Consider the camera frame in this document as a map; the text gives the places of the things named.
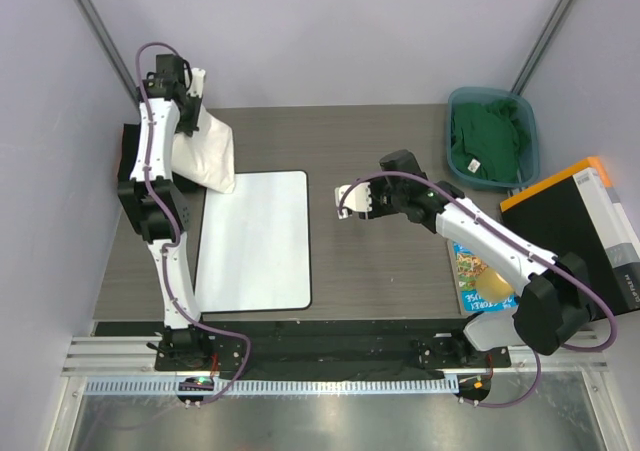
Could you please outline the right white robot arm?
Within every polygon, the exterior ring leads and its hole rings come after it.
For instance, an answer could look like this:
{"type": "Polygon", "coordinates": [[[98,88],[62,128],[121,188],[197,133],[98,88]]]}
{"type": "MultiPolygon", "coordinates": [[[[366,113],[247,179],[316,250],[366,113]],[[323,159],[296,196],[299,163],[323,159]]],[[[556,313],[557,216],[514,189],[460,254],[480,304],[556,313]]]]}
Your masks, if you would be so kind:
{"type": "Polygon", "coordinates": [[[431,233],[460,244],[505,282],[516,302],[500,312],[478,312],[451,342],[457,362],[472,366],[489,350],[524,344],[549,356],[594,316],[584,292],[584,261],[558,257],[487,216],[447,181],[432,182],[415,156],[403,149],[384,156],[380,172],[360,181],[355,198],[340,202],[361,217],[402,214],[431,233]]]}

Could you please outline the white t shirt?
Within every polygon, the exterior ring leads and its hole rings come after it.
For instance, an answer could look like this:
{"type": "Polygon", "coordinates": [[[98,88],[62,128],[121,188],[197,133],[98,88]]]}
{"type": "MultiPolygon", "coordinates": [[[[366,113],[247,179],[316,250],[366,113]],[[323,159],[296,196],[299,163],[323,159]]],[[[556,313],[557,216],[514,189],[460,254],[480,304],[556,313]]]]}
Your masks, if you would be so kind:
{"type": "Polygon", "coordinates": [[[187,136],[176,133],[172,146],[174,174],[222,194],[235,190],[232,128],[200,107],[198,129],[187,136]]]}

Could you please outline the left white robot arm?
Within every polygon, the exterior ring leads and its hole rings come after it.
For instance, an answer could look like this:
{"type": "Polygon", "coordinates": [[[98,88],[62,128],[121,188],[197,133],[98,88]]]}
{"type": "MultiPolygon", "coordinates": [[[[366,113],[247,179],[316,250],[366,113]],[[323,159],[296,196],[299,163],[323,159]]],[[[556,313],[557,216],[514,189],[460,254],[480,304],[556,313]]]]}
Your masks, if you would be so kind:
{"type": "Polygon", "coordinates": [[[139,79],[140,121],[123,127],[117,195],[158,273],[164,324],[153,349],[160,371],[202,370],[213,356],[187,260],[189,205],[171,169],[174,139],[198,129],[202,81],[179,54],[157,55],[154,70],[139,79]]]}

